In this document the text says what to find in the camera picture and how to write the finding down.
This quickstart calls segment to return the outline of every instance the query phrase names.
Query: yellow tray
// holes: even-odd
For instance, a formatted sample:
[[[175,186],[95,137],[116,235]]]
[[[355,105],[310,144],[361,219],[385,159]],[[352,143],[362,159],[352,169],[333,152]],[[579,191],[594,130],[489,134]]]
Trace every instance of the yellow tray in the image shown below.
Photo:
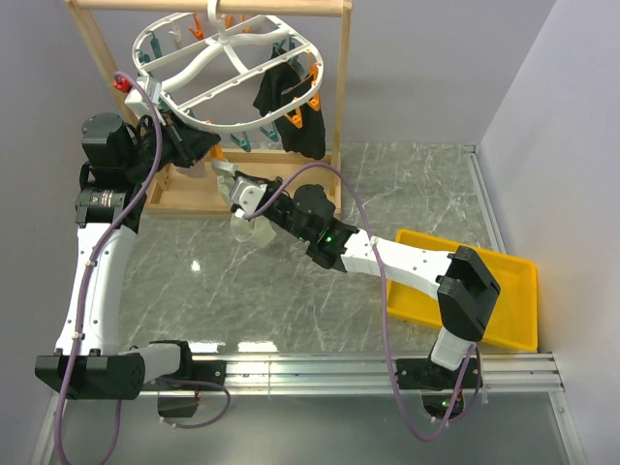
[[[400,230],[396,242],[420,249],[449,252],[455,252],[461,245],[409,230]],[[539,344],[536,265],[529,260],[472,248],[479,253],[502,288],[482,342],[515,351],[534,352]],[[392,317],[441,327],[437,301],[403,284],[387,283],[387,312]]]

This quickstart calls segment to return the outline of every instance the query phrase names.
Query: orange clothespin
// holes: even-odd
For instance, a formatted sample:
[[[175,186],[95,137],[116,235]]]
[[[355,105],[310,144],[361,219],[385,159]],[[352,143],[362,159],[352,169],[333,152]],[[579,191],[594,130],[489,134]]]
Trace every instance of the orange clothespin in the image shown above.
[[[319,66],[321,63],[315,63],[314,66],[310,66],[310,53],[308,53],[308,73],[312,76],[312,85],[316,85],[317,78],[319,77]],[[319,91],[312,96],[312,98],[308,101],[308,107],[313,109],[314,111],[319,111],[321,109],[321,97],[319,96]]]
[[[245,21],[245,15],[241,15],[241,22]],[[246,27],[245,29],[243,29],[243,32],[248,33],[252,31],[252,26],[250,27]]]
[[[303,127],[303,121],[301,120],[301,110],[299,107],[294,109],[294,115],[290,116],[288,113],[284,113],[291,124],[293,124],[297,129],[301,129]]]
[[[198,18],[198,14],[194,13],[192,16],[194,17],[194,23],[196,23],[196,29],[192,29],[190,26],[188,26],[188,29],[192,34],[194,34],[197,41],[201,41],[204,39],[201,21]]]

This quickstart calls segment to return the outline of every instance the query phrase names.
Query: red clip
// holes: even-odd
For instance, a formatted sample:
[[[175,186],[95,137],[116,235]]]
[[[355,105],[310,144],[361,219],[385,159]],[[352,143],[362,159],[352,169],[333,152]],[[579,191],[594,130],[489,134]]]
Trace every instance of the red clip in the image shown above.
[[[127,94],[130,90],[132,90],[132,84],[130,84],[127,79],[122,77],[120,81],[114,81],[114,88],[120,90],[124,94]]]

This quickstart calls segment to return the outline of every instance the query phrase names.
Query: black cloth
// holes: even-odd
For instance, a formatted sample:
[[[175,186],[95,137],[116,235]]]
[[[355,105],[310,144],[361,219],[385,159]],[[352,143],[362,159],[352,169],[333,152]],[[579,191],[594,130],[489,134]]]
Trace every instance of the black cloth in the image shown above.
[[[274,47],[271,58],[281,54],[282,50]],[[265,116],[270,111],[276,111],[289,104],[294,97],[301,97],[311,87],[312,76],[306,76],[302,80],[293,66],[282,63],[264,73],[253,105],[261,116]],[[326,125],[323,113],[320,109],[314,111],[305,104],[299,109],[303,124],[300,129],[284,116],[275,120],[282,146],[287,152],[299,152],[304,157],[321,160],[326,155]]]

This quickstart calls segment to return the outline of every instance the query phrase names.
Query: green clothespin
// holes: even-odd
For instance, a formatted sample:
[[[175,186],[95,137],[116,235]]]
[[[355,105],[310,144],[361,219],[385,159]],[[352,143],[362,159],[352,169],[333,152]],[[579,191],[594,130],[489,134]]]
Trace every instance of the green clothespin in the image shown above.
[[[144,63],[150,63],[151,57],[148,53],[144,53],[142,50],[136,50],[138,53],[138,61],[143,65]]]
[[[155,33],[153,31],[148,31],[148,34],[151,35],[150,44],[153,49],[153,55],[155,55],[155,58],[161,58],[164,54],[162,53],[162,47],[159,44],[159,39],[155,37]]]
[[[280,140],[278,138],[278,130],[275,127],[275,123],[271,123],[271,129],[266,129],[263,126],[259,128],[259,130],[265,134],[270,140],[277,142]]]
[[[243,131],[243,139],[238,138],[234,134],[231,134],[231,140],[242,150],[250,153],[252,151],[252,146],[250,145],[250,140],[248,139],[248,133]]]
[[[166,97],[170,97],[171,94],[169,94],[168,92],[164,92],[164,95]],[[159,106],[162,109],[162,111],[170,111],[170,107],[168,106],[168,104],[166,102],[164,102],[164,99],[160,99],[159,100]]]

